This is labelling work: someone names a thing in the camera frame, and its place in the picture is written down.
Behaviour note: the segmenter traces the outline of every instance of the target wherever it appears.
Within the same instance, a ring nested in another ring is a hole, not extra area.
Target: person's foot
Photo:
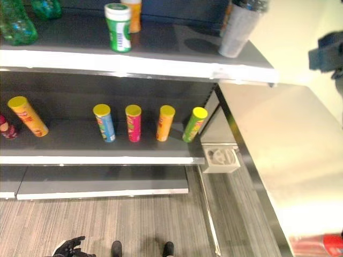
[[[166,242],[163,249],[162,257],[174,256],[174,244],[172,242]]]
[[[112,243],[111,257],[122,257],[122,243],[120,241]]]

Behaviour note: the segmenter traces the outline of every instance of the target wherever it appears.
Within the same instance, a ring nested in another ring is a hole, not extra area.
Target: green label
[[[114,21],[106,19],[109,27],[111,48],[116,52],[128,52],[131,50],[130,21]]]
[[[201,128],[204,120],[195,117],[194,115],[191,116],[189,122],[184,130],[182,139],[183,141],[190,143],[193,141],[194,137],[197,135],[199,129]]]

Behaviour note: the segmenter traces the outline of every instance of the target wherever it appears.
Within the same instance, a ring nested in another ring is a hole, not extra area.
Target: hand
[[[81,244],[82,240],[85,240],[85,236],[77,237],[70,239],[63,243],[56,251],[54,252],[54,256],[56,257],[96,257],[94,254],[87,254],[81,252],[81,248],[74,247]]]

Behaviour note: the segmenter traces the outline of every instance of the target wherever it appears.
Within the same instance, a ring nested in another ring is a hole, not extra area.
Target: store shelf
[[[26,167],[4,166],[0,168],[0,198],[16,197],[25,171]]]
[[[142,31],[132,34],[132,51],[116,54],[109,47],[103,17],[64,13],[61,19],[33,21],[39,35],[33,45],[14,47],[2,39],[3,71],[205,81],[278,80],[276,71],[252,43],[248,42],[238,58],[226,58],[218,54],[218,32],[208,29],[143,22]]]
[[[182,166],[28,167],[17,199],[186,193]]]
[[[182,140],[183,125],[175,123],[166,142],[155,138],[156,125],[142,124],[141,141],[129,141],[119,123],[116,140],[103,141],[96,121],[53,120],[48,135],[37,138],[26,127],[14,140],[1,140],[0,163],[17,165],[203,164],[198,137]]]

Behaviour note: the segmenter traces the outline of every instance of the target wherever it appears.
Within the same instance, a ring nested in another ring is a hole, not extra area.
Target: orange bottle
[[[8,106],[18,115],[36,137],[44,137],[49,130],[33,110],[27,99],[16,96],[9,100]]]
[[[121,0],[121,2],[131,8],[130,33],[140,32],[141,0]]]

